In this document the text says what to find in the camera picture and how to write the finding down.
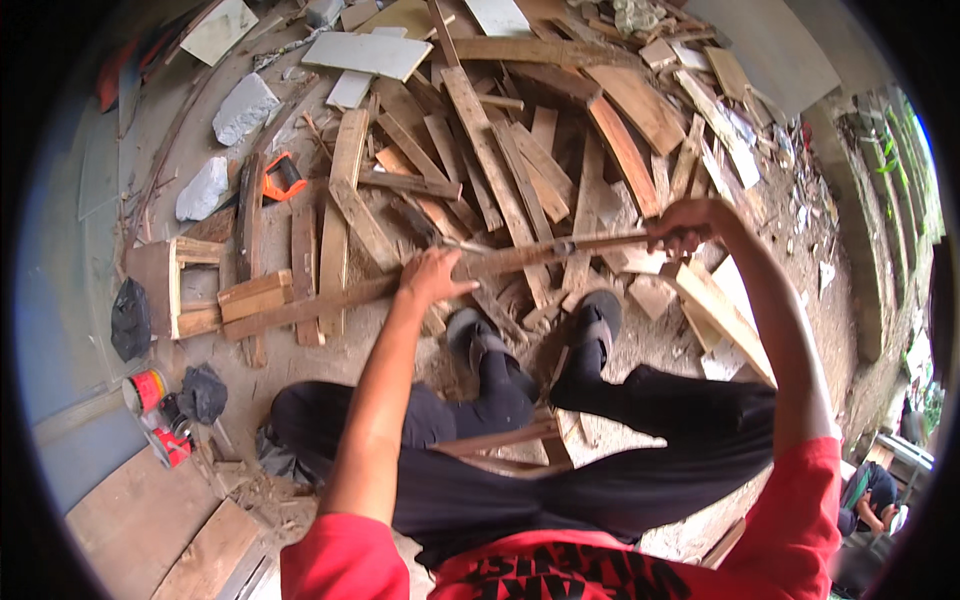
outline person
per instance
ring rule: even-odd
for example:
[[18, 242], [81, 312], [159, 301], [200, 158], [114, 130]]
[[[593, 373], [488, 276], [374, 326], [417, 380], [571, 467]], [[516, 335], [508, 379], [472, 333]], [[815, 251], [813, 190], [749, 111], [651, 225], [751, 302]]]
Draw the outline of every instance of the person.
[[[840, 541], [840, 445], [831, 437], [827, 384], [800, 299], [725, 203], [675, 202], [649, 232], [658, 240], [651, 248], [670, 254], [712, 237], [724, 242], [776, 390], [646, 365], [621, 384], [607, 382], [601, 371], [621, 312], [615, 296], [594, 292], [576, 315], [550, 401], [664, 437], [667, 446], [535, 480], [467, 465], [428, 446], [520, 427], [531, 400], [516, 360], [469, 313], [454, 315], [447, 335], [451, 351], [479, 374], [480, 397], [444, 407], [411, 387], [424, 311], [475, 286], [451, 281], [458, 252], [429, 250], [404, 269], [355, 389], [312, 382], [276, 398], [280, 439], [325, 475], [316, 520], [280, 553], [283, 597], [405, 600], [409, 572], [391, 526], [422, 546], [417, 561], [432, 571], [438, 599], [826, 597], [827, 559]], [[743, 536], [717, 570], [636, 551], [644, 532], [705, 508], [771, 461]]]
[[868, 461], [856, 470], [840, 496], [837, 528], [844, 538], [858, 526], [869, 529], [874, 537], [896, 533], [895, 528], [905, 521], [902, 513], [905, 507], [897, 503], [897, 482], [885, 468]]

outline red t-shirt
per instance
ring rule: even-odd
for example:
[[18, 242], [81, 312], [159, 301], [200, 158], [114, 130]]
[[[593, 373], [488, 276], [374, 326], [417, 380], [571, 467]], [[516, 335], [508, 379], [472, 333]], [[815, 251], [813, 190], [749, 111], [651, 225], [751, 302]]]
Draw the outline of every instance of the red t-shirt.
[[[826, 598], [827, 558], [840, 543], [839, 460], [833, 438], [780, 457], [717, 570], [638, 554], [602, 532], [530, 531], [445, 561], [430, 598]], [[410, 579], [389, 527], [333, 514], [280, 552], [280, 587], [287, 600], [408, 600]]]

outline hand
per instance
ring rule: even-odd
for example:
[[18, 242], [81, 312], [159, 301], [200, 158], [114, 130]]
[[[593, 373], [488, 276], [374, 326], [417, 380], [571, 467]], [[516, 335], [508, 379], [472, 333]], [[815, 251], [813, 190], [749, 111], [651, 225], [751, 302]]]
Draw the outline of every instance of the hand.
[[450, 272], [458, 260], [460, 251], [456, 249], [443, 251], [430, 248], [417, 254], [403, 268], [397, 293], [410, 293], [426, 307], [438, 300], [462, 296], [480, 287], [477, 281], [450, 279]]
[[701, 244], [717, 235], [714, 224], [725, 209], [722, 201], [710, 198], [677, 200], [647, 228], [647, 233], [656, 238], [647, 244], [647, 251], [653, 253], [662, 243], [668, 256], [696, 252]]

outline black sandal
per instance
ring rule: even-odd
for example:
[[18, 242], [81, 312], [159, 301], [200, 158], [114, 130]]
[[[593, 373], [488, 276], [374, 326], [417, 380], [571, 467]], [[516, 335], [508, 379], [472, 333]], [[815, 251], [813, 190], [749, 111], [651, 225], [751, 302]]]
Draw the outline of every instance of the black sandal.
[[446, 324], [446, 345], [473, 374], [479, 374], [480, 360], [487, 352], [503, 352], [507, 358], [507, 374], [531, 402], [540, 397], [540, 387], [534, 378], [520, 368], [503, 338], [483, 315], [472, 308], [455, 312]]
[[577, 328], [570, 346], [577, 348], [593, 340], [600, 342], [600, 348], [603, 350], [600, 368], [603, 369], [607, 366], [613, 342], [620, 334], [622, 324], [623, 308], [616, 295], [609, 290], [590, 292], [580, 302]]

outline black pants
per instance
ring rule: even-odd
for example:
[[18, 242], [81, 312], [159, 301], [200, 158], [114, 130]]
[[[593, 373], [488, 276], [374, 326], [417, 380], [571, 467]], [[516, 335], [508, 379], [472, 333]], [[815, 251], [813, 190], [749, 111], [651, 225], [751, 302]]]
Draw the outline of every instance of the black pants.
[[[394, 527], [436, 567], [521, 531], [606, 531], [634, 542], [690, 516], [755, 477], [773, 459], [774, 390], [757, 383], [689, 379], [641, 365], [622, 384], [600, 377], [599, 343], [571, 352], [551, 401], [618, 420], [667, 447], [618, 452], [537, 480], [505, 477], [426, 449], [435, 442], [518, 429], [533, 416], [502, 354], [480, 365], [480, 397], [451, 405], [414, 385], [403, 424]], [[352, 388], [300, 383], [280, 392], [280, 440], [323, 476], [336, 454]]]

